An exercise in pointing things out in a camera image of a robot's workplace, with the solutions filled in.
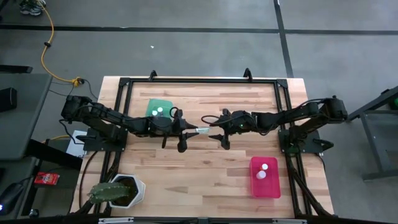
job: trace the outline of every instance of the wire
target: wire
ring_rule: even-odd
[[[94,96],[94,98],[96,98],[98,100],[98,97],[96,97],[94,95],[93,91],[91,90],[91,83],[87,79],[84,79],[84,78],[81,78],[81,80],[84,80],[84,81],[86,81],[88,83],[88,88],[90,89],[91,95]]]
[[[30,179],[32,177],[41,177],[41,176],[45,175],[48,172],[51,172],[51,171],[54,171],[54,170],[59,170],[59,169],[68,169],[68,168],[67,167],[57,167],[57,168],[49,169],[49,170],[45,171],[44,174],[31,175],[30,177],[23,178],[22,180],[18,181],[17,183],[21,184],[23,181],[28,180],[28,179]]]
[[[70,90],[70,92],[69,92],[68,95],[65,95],[65,94],[62,94],[62,93],[57,93],[56,91],[53,91],[53,90],[49,90],[49,91],[52,92],[52,93],[55,93],[55,94],[57,94],[57,95],[60,95],[60,96],[69,96],[69,95],[72,93],[72,91],[73,91],[74,88],[75,88],[75,86],[72,85],[72,89]]]
[[[241,115],[241,116],[237,116],[237,117],[235,117],[235,118],[231,118],[231,119],[228,119],[228,120],[226,120],[226,121],[221,121],[221,122],[208,122],[208,121],[205,121],[205,118],[217,118],[217,119],[219,119],[219,117],[217,117],[217,116],[214,116],[214,115],[204,115],[204,116],[202,116],[200,119],[204,122],[204,123],[206,123],[206,124],[215,124],[215,125],[218,125],[218,124],[225,124],[225,123],[228,123],[228,122],[230,122],[230,121],[233,121],[233,120],[236,120],[236,119],[238,119],[238,118],[241,118],[241,117],[243,117],[243,116],[246,116],[245,114],[244,115]]]
[[[318,153],[315,153],[315,155],[317,155],[317,156],[319,157],[319,159],[321,159],[321,161],[322,161],[322,164],[323,164],[323,171],[325,171],[325,172],[326,172],[325,161],[323,160],[322,156],[321,156],[321,155],[319,155]]]
[[[72,83],[57,83],[57,82],[51,82],[53,84],[57,84],[57,85],[72,85]]]
[[[56,91],[53,91],[53,90],[49,90],[49,91],[52,92],[52,93],[55,93],[57,95],[60,95],[60,96],[68,96],[68,95],[65,95],[65,94],[57,93]]]
[[[83,179],[85,177],[87,168],[88,168],[88,164],[90,164],[91,160],[94,158],[95,154],[97,154],[98,151],[95,151],[90,158],[88,158],[87,163],[85,165],[85,168],[83,169],[83,172],[81,173],[81,178],[80,178],[80,184],[79,184],[79,208],[81,208],[81,191],[83,188]]]
[[[178,108],[177,108],[176,106],[173,106],[173,107],[169,110],[169,115],[170,115],[170,117],[172,117],[172,118],[174,118],[174,116],[172,115],[172,110],[174,110],[174,109],[178,110]]]
[[[60,139],[60,138],[70,138],[70,136],[69,135],[57,136],[54,138],[50,138],[50,140],[56,140],[56,139]]]
[[[58,122],[63,126],[65,132],[67,133],[67,135],[72,139],[74,144],[84,144],[84,143],[76,143],[75,138],[68,132],[67,126],[62,123],[62,121],[65,121],[64,119],[59,120]]]
[[[48,40],[46,43],[44,43],[45,47],[44,47],[44,49],[43,49],[42,56],[41,56],[41,58],[40,58],[40,59],[41,59],[41,62],[42,62],[42,66],[43,66],[43,68],[44,68],[44,70],[45,70],[46,72],[48,72],[50,75],[52,75],[52,76],[53,76],[54,78],[56,78],[57,80],[60,80],[60,81],[63,81],[63,82],[69,82],[69,83],[71,83],[71,84],[73,84],[73,85],[75,85],[75,86],[78,86],[78,85],[80,84],[79,81],[78,81],[79,77],[76,77],[76,78],[71,79],[71,80],[67,80],[67,79],[58,77],[56,74],[52,73],[52,72],[45,66],[45,63],[44,63],[44,55],[45,55],[45,53],[47,52],[47,49],[48,49],[49,47],[51,47],[51,43],[52,43],[52,40],[53,40],[53,38],[54,38],[54,23],[52,22],[51,16],[50,16],[49,12],[45,9],[45,7],[43,6],[43,4],[42,4],[40,1],[36,1],[36,2],[37,2],[38,5],[40,5],[40,6],[42,7],[43,11],[45,12],[45,14],[47,15],[47,17],[48,17],[48,19],[49,19],[49,21],[50,21],[50,25],[51,25],[51,36],[50,36],[49,40]]]

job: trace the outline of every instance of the black cable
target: black cable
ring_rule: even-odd
[[[236,119],[241,118],[241,117],[243,117],[243,116],[246,116],[246,114],[241,115],[241,116],[237,116],[237,117],[235,117],[235,118],[228,119],[228,120],[226,120],[226,121],[217,122],[217,123],[216,123],[216,122],[208,122],[208,121],[205,121],[205,118],[217,118],[217,119],[220,118],[220,117],[217,117],[217,116],[214,116],[214,115],[204,115],[204,116],[202,116],[200,119],[202,120],[202,122],[204,122],[204,123],[206,123],[206,124],[215,124],[215,125],[219,125],[219,124],[228,123],[228,122],[230,122],[230,121],[236,120]]]
[[[72,83],[57,83],[57,82],[51,82],[57,85],[72,85]]]
[[[170,117],[172,117],[172,118],[174,118],[174,116],[172,115],[172,110],[174,110],[174,109],[178,110],[178,108],[177,108],[176,106],[173,106],[173,107],[169,110],[169,115],[170,115]]]
[[[65,121],[64,119],[59,120],[58,122],[63,126],[65,132],[67,133],[67,135],[72,139],[74,144],[84,144],[84,143],[76,143],[75,138],[68,132],[67,126],[62,123],[62,121]]]
[[[64,95],[64,94],[61,94],[61,93],[57,93],[56,91],[53,91],[53,90],[49,90],[50,92],[52,92],[52,93],[55,93],[55,94],[57,94],[57,95],[60,95],[60,96],[68,96],[68,95]]]
[[[88,164],[90,164],[91,160],[93,160],[93,158],[94,158],[95,154],[97,154],[97,152],[98,151],[95,151],[90,156],[90,158],[88,158],[86,166],[83,169],[83,172],[81,173],[81,179],[80,179],[80,184],[79,184],[79,208],[81,208],[81,191],[82,191],[82,188],[83,188],[83,178],[85,177],[85,174],[86,174],[86,171],[87,171],[87,168],[88,168]]]
[[[84,80],[85,82],[88,83],[88,88],[90,89],[91,95],[94,96],[94,98],[96,98],[96,99],[98,100],[98,97],[96,97],[96,96],[94,95],[93,91],[91,90],[91,83],[90,83],[87,79],[82,78],[82,80]]]
[[[323,160],[322,156],[321,156],[321,155],[319,155],[318,153],[315,153],[315,155],[317,155],[317,156],[319,157],[319,159],[321,159],[321,161],[322,161],[322,164],[323,164],[323,171],[325,171],[325,172],[326,172],[325,161]]]
[[[52,93],[55,93],[55,94],[57,94],[57,95],[60,95],[60,96],[65,96],[65,97],[67,97],[67,96],[69,96],[71,93],[72,93],[72,91],[73,91],[73,89],[75,88],[75,86],[74,85],[72,85],[72,89],[70,90],[70,92],[69,92],[69,94],[68,95],[65,95],[65,94],[62,94],[62,93],[57,93],[56,91],[53,91],[53,90],[49,90],[50,92],[52,92]]]
[[[278,127],[278,125],[275,123],[275,124],[271,125],[271,127],[268,129],[268,131],[266,131],[266,132],[259,132],[259,134],[260,134],[261,136],[266,136],[270,131],[274,130],[274,129],[277,128],[277,127]]]
[[[59,169],[68,169],[67,167],[57,167],[57,168],[53,168],[53,169],[49,169],[49,170],[47,170],[47,171],[45,171],[45,173],[48,173],[48,172],[51,172],[51,171],[54,171],[54,170],[59,170]],[[43,175],[45,175],[45,174],[40,174],[40,175],[31,175],[30,177],[26,177],[26,178],[23,178],[22,180],[20,180],[20,181],[18,181],[17,183],[22,183],[23,181],[25,181],[25,180],[28,180],[28,179],[30,179],[30,178],[32,178],[32,177],[41,177],[41,176],[43,176]]]

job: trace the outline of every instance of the yellow cable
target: yellow cable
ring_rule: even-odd
[[[63,135],[63,136],[57,136],[57,137],[51,138],[50,140],[56,140],[56,139],[60,139],[60,138],[70,138],[70,137],[69,137],[69,135]]]
[[[74,86],[78,86],[78,85],[80,84],[80,82],[79,82],[80,77],[76,77],[76,78],[71,79],[71,80],[67,80],[67,79],[58,77],[58,76],[56,76],[56,74],[52,73],[52,72],[45,66],[45,64],[44,64],[44,55],[45,55],[45,53],[46,53],[46,51],[47,51],[49,45],[51,45],[52,39],[54,38],[54,24],[53,24],[53,22],[52,22],[52,19],[51,19],[51,16],[50,16],[49,12],[47,12],[47,10],[46,10],[45,7],[43,6],[43,4],[42,4],[39,0],[37,0],[37,3],[38,3],[40,6],[42,6],[43,11],[46,13],[46,15],[47,15],[47,17],[48,17],[48,19],[49,19],[49,21],[50,21],[50,24],[51,24],[51,36],[50,36],[49,41],[47,41],[48,45],[45,45],[45,47],[44,47],[44,49],[43,49],[43,53],[42,53],[42,57],[41,57],[42,66],[43,66],[43,68],[44,68],[44,70],[45,70],[46,72],[48,72],[50,75],[52,75],[52,76],[53,76],[54,78],[56,78],[57,80],[60,80],[60,81],[63,81],[63,82],[70,82],[70,83],[72,83]]]

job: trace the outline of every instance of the black floor stripe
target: black floor stripe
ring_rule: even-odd
[[[0,24],[0,29],[9,30],[51,30],[50,26]],[[241,34],[278,34],[279,29],[252,28],[178,28],[178,27],[95,27],[95,26],[55,26],[57,31],[92,31],[92,32],[209,32]],[[313,35],[398,35],[398,30],[312,30],[282,29],[284,34]]]
[[[287,78],[294,78],[292,62],[290,61],[289,49],[287,48],[284,22],[282,20],[282,13],[280,11],[278,0],[274,0],[274,6],[275,6],[276,19],[279,28],[279,37],[280,37],[280,44],[282,46],[282,54],[284,56],[284,61],[285,61],[286,75]]]
[[[0,29],[10,30],[51,30],[50,26],[0,24]],[[55,26],[57,31],[93,31],[93,32],[207,32],[241,34],[277,34],[278,29],[240,29],[240,28],[178,28],[178,27],[87,27]]]
[[[286,29],[286,34],[313,35],[398,35],[398,30],[302,30]]]

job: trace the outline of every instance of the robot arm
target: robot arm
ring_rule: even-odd
[[[224,135],[219,134],[209,137],[221,141],[221,146],[224,149],[229,149],[228,136],[230,135],[246,132],[266,135],[281,124],[310,118],[300,126],[291,126],[289,128],[288,141],[292,144],[297,144],[300,139],[305,139],[308,134],[325,124],[342,123],[347,119],[347,111],[343,101],[333,96],[333,98],[309,100],[294,109],[280,113],[252,112],[250,114],[246,111],[230,113],[227,109],[224,109],[223,114],[214,123],[205,121],[203,119],[205,117],[202,117],[202,121],[210,126],[218,126],[224,130]]]
[[[85,96],[68,96],[61,112],[64,121],[72,123],[79,121],[99,132],[105,141],[118,141],[121,132],[127,130],[139,137],[163,138],[162,147],[165,147],[168,137],[178,137],[178,151],[187,149],[187,139],[198,133],[182,133],[186,129],[195,129],[182,118],[182,110],[175,111],[173,121],[166,117],[132,118],[120,112],[107,108],[101,103],[93,102]]]

